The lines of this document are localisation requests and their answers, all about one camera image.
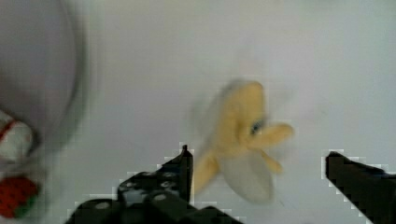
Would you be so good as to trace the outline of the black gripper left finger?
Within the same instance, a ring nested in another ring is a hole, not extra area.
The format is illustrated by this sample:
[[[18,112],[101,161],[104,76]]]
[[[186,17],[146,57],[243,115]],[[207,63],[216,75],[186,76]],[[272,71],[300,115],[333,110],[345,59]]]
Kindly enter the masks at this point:
[[[116,199],[81,203],[64,224],[243,224],[214,206],[190,204],[193,156],[187,146],[153,172],[121,182]]]

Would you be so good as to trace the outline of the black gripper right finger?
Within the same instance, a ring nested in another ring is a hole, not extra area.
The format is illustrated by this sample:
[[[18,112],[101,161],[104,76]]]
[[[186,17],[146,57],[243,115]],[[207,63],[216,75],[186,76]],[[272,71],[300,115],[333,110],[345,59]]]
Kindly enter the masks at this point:
[[[395,175],[334,151],[325,163],[327,179],[373,224],[395,224]]]

